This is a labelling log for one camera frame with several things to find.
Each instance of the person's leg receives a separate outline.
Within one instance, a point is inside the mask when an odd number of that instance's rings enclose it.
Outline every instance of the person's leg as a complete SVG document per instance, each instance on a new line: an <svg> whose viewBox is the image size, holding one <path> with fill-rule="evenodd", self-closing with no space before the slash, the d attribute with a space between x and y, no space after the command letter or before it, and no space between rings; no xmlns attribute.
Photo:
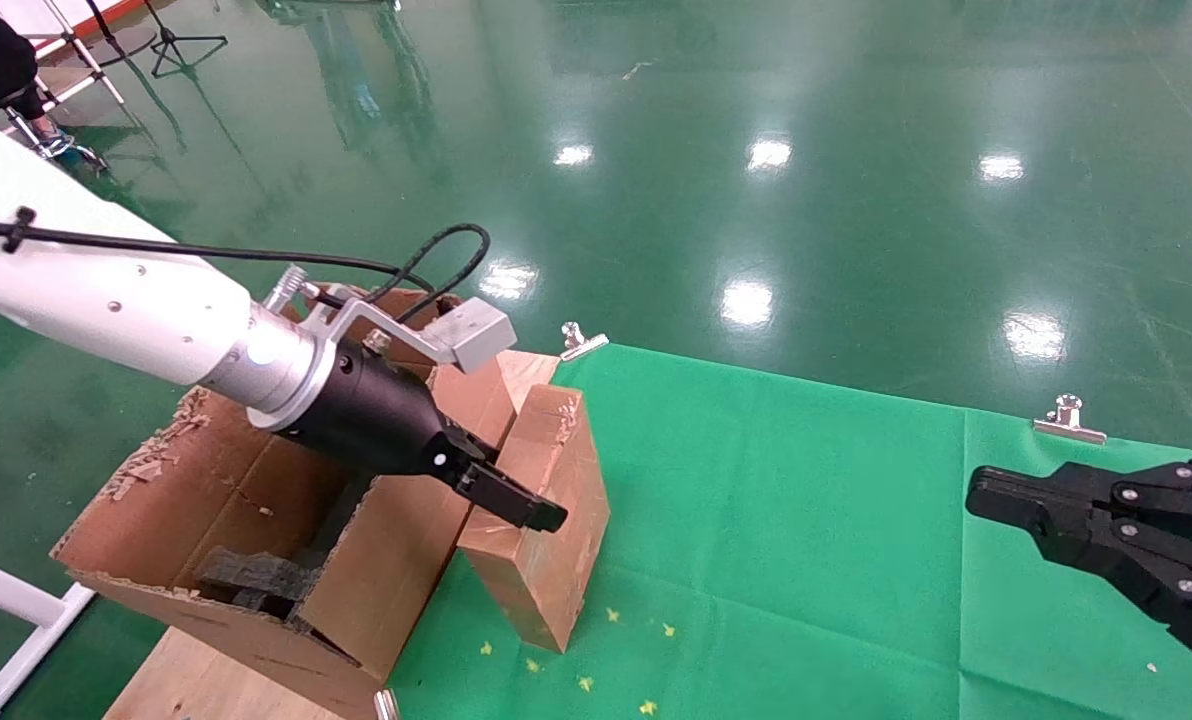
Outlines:
<svg viewBox="0 0 1192 720"><path fill-rule="evenodd" d="M14 101L10 103L10 106L17 110L17 113L23 114L29 123L32 123L32 129L42 138L62 135L58 126L49 119L49 114L44 114L44 104L41 101L41 94L37 88L29 87L23 92L23 95L15 97Z"/></svg>

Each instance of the metal clip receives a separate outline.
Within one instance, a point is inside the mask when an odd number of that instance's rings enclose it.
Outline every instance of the metal clip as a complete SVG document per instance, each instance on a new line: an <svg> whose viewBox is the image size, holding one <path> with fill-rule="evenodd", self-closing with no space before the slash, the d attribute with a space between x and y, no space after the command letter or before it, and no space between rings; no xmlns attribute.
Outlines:
<svg viewBox="0 0 1192 720"><path fill-rule="evenodd" d="M1044 420L1032 420L1031 427L1053 436L1079 439L1081 442L1104 445L1107 442L1107 433L1099 433L1080 424L1080 409L1082 402L1070 392L1063 392L1056 401L1057 410L1050 410Z"/></svg>
<svg viewBox="0 0 1192 720"><path fill-rule="evenodd" d="M609 345L609 339L603 333L592 339L584 336L583 331L578 328L578 323L560 325L560 333L565 334L565 352L560 354L561 364L577 360L578 356L586 355L588 352Z"/></svg>
<svg viewBox="0 0 1192 720"><path fill-rule="evenodd" d="M396 705L391 688L373 693L373 708L378 712L378 720L401 720L401 707Z"/></svg>

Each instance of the tripod stand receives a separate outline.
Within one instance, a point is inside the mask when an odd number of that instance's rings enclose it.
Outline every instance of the tripod stand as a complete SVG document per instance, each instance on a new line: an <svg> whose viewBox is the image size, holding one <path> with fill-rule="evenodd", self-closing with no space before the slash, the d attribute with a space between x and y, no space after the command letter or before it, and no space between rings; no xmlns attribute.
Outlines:
<svg viewBox="0 0 1192 720"><path fill-rule="evenodd" d="M162 23L161 20L161 14L157 14L156 8L154 8L153 6L153 0L143 0L143 4L147 5L148 13L153 14L153 20L156 23L156 27L160 27L157 31L157 39L156 42L153 43L153 52L156 54L156 64L153 66L153 77L161 77L161 63L163 63L163 61L166 60L170 61L170 63L179 67L172 72L184 72L184 69L186 68L192 68L199 63L203 63L203 61L206 60L209 55L216 54L218 50L222 49L222 46L226 44L226 36L224 35L176 35L174 31L172 31L172 29L164 26L164 23ZM211 46L211 49L209 49L206 54L200 56L200 58L198 58L195 63L188 63L188 61L184 58L184 54L179 51L178 44L179 42L193 42L193 41L212 41L216 42L217 45ZM168 56L170 51L174 52L176 60L170 58L170 56Z"/></svg>

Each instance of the white pole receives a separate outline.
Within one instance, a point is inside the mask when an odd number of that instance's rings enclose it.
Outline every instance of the white pole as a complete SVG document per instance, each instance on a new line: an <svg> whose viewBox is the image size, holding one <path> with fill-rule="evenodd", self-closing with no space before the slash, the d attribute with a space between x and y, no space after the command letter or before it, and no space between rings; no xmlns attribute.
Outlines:
<svg viewBox="0 0 1192 720"><path fill-rule="evenodd" d="M49 625L56 623L67 606L43 589L17 579L0 569L0 609L39 628L48 628Z"/></svg>
<svg viewBox="0 0 1192 720"><path fill-rule="evenodd" d="M14 652L0 671L0 714L29 675L41 664L58 638L94 597L92 589L72 584L62 600L33 584L17 579L0 569L0 609L37 625L37 629Z"/></svg>

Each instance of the cardboard box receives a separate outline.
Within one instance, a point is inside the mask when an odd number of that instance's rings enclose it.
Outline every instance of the cardboard box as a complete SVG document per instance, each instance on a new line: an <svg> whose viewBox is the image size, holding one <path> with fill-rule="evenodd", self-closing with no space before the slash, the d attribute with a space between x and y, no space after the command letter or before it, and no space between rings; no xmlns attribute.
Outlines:
<svg viewBox="0 0 1192 720"><path fill-rule="evenodd" d="M609 499L582 392L529 389L497 465L524 488L566 507L569 520L555 534L536 533L473 507L459 547L520 639L564 652L609 525Z"/></svg>
<svg viewBox="0 0 1192 720"><path fill-rule="evenodd" d="M398 292L384 306L396 311L412 298ZM503 441L514 410L497 361L465 375L423 366L411 352L404 360L427 374L451 418L488 442ZM211 588L195 581L215 547L294 559L353 482L362 482L356 470L254 429L242 406L195 387L170 427L112 474L52 557L81 584L346 720L375 720L372 694L436 588L467 501L433 478L364 478L367 491L330 538L311 591L284 621L211 598Z"/></svg>

